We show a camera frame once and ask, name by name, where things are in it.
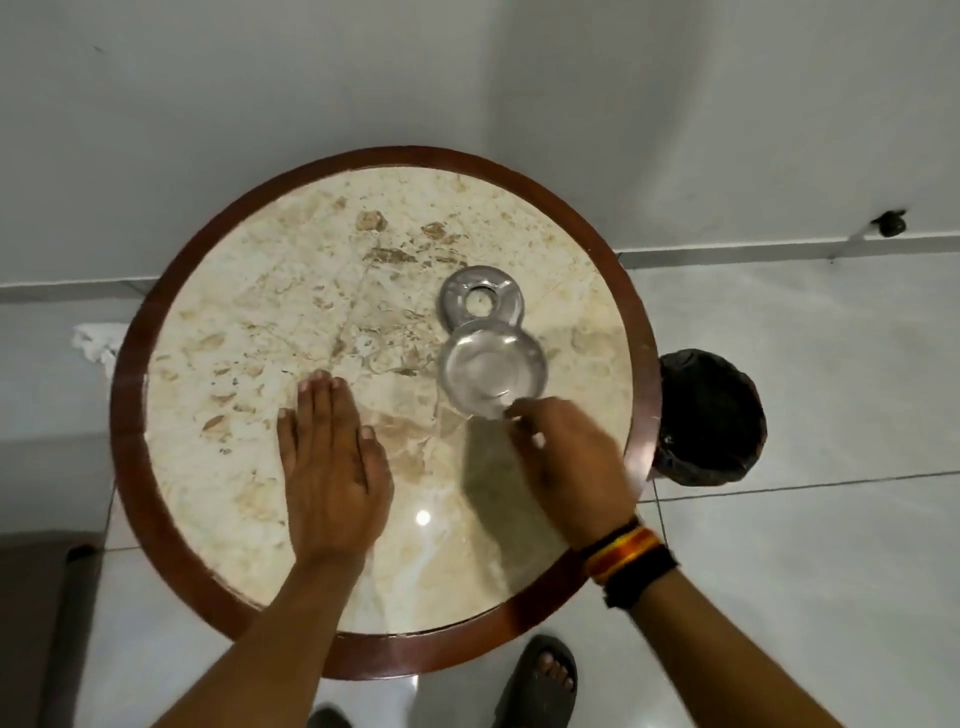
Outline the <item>person's left hand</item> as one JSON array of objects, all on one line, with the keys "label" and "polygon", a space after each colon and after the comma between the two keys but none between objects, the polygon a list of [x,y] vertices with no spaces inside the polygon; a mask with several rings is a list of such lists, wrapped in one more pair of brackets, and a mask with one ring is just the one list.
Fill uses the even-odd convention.
[{"label": "person's left hand", "polygon": [[294,561],[343,557],[362,564],[386,527],[393,497],[367,493],[357,447],[357,431],[367,424],[349,384],[331,373],[337,380],[331,454],[314,456],[316,372],[297,384],[290,408],[297,419],[297,458],[284,492]]}]

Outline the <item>person's right hand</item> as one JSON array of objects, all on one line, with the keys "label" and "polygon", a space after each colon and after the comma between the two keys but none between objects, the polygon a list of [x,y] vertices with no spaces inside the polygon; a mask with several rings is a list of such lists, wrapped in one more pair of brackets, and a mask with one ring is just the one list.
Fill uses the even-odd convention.
[{"label": "person's right hand", "polygon": [[576,403],[558,398],[554,451],[517,451],[524,478],[570,550],[583,552],[637,521],[622,453]]}]

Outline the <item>person's left forearm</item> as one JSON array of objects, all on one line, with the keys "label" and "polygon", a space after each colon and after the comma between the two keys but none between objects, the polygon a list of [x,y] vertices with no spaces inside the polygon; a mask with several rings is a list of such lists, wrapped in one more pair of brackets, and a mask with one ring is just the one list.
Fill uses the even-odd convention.
[{"label": "person's left forearm", "polygon": [[357,553],[297,562],[278,596],[152,728],[307,728]]}]

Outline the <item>person's right forearm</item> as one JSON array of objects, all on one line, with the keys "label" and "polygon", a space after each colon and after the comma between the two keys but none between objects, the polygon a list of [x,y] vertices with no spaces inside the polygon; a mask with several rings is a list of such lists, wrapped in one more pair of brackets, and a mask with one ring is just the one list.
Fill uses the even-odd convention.
[{"label": "person's right forearm", "polygon": [[844,728],[677,568],[630,616],[697,728]]}]

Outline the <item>round marble table wooden rim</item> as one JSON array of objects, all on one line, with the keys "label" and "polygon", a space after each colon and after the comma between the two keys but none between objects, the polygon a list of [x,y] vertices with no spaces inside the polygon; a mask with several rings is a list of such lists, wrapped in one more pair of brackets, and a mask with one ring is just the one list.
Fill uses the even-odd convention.
[{"label": "round marble table wooden rim", "polygon": [[383,147],[259,185],[199,231],[146,296],[110,399],[116,485],[150,563],[237,640],[293,565],[275,422],[298,382],[350,386],[389,457],[389,522],[324,676],[376,680],[471,661],[585,584],[499,429],[441,383],[438,297],[504,271],[544,347],[546,394],[577,402],[641,479],[661,397],[642,300],[602,236],[534,180],[480,156]]}]

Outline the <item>round glass ashtray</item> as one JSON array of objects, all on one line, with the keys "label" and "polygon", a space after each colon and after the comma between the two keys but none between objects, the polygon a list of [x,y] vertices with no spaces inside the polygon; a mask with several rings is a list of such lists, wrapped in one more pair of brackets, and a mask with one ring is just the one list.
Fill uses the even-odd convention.
[{"label": "round glass ashtray", "polygon": [[[474,313],[469,306],[475,291],[485,292],[488,306]],[[438,316],[448,333],[475,321],[520,327],[525,313],[522,289],[510,274],[486,265],[466,266],[450,274],[438,293]]]}]

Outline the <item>black trash bin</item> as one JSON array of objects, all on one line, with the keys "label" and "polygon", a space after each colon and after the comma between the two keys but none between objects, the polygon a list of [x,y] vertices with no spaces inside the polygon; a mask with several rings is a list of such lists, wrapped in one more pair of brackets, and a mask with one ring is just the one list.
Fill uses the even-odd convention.
[{"label": "black trash bin", "polygon": [[658,359],[661,418],[655,477],[685,488],[715,488],[743,480],[767,438],[759,392],[724,357],[684,348]]}]

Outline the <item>black wrist band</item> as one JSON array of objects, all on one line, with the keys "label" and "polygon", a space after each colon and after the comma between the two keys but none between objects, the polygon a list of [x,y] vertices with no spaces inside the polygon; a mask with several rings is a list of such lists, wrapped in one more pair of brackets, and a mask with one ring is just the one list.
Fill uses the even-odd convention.
[{"label": "black wrist band", "polygon": [[664,544],[636,556],[618,566],[606,579],[603,586],[606,607],[630,612],[653,583],[677,568],[678,562]]}]

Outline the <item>white crumpled cloth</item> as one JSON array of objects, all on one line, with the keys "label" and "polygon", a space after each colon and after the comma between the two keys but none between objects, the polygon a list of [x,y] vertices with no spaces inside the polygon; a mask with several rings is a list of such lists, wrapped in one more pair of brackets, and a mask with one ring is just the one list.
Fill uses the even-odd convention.
[{"label": "white crumpled cloth", "polygon": [[111,377],[128,330],[129,324],[122,322],[80,323],[73,328],[71,345],[88,361],[101,364]]}]

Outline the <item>person's foot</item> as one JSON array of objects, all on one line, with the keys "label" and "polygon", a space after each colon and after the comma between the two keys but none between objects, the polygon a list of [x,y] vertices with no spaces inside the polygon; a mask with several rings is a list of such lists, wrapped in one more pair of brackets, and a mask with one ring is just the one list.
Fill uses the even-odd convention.
[{"label": "person's foot", "polygon": [[557,657],[552,651],[542,650],[537,658],[535,669],[537,674],[553,681],[570,694],[576,692],[575,675],[570,671],[570,665],[565,658]]}]

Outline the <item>brown furniture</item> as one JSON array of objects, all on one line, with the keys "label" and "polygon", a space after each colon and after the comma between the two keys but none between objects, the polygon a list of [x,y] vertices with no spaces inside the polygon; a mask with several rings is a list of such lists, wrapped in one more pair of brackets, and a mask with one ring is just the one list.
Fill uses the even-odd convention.
[{"label": "brown furniture", "polygon": [[73,728],[102,537],[0,534],[0,728]]}]

